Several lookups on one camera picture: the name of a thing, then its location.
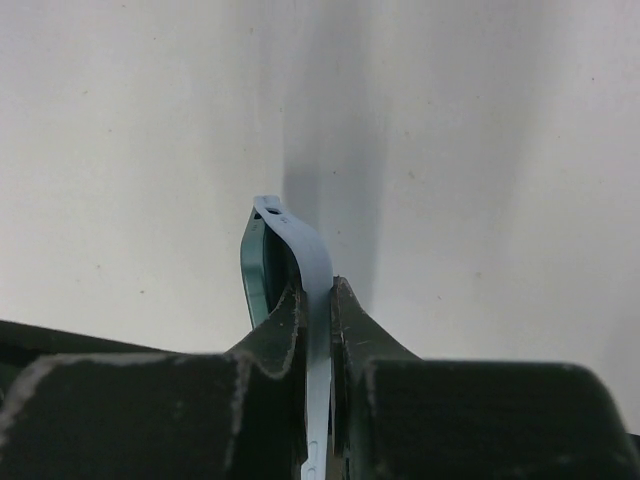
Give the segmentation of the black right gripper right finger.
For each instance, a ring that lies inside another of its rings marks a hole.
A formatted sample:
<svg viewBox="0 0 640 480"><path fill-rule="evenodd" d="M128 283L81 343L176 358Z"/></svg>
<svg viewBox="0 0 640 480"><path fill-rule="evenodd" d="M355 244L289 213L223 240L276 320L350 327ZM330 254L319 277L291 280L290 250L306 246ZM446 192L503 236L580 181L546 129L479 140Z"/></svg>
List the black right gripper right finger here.
<svg viewBox="0 0 640 480"><path fill-rule="evenodd" d="M635 479L639 440L571 363L422 359L336 278L332 450L347 479Z"/></svg>

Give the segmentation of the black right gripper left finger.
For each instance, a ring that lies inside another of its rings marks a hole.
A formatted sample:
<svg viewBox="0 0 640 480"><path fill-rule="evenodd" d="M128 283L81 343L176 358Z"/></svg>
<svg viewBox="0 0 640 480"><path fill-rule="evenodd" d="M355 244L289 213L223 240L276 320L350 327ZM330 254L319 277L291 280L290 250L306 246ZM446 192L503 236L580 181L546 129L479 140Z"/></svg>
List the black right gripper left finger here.
<svg viewBox="0 0 640 480"><path fill-rule="evenodd" d="M5 479L296 479L306 458L306 299L223 353L5 321Z"/></svg>

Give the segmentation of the light blue phone case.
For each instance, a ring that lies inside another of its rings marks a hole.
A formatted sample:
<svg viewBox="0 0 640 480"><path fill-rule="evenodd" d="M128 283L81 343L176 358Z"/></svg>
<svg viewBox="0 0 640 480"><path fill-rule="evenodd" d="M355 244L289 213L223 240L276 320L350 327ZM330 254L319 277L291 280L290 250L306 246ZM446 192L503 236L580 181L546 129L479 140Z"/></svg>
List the light blue phone case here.
<svg viewBox="0 0 640 480"><path fill-rule="evenodd" d="M275 195L256 196L254 208L291 250L307 299L306 440L303 479L326 477L331 391L330 298L333 268L327 247L310 225L295 217Z"/></svg>

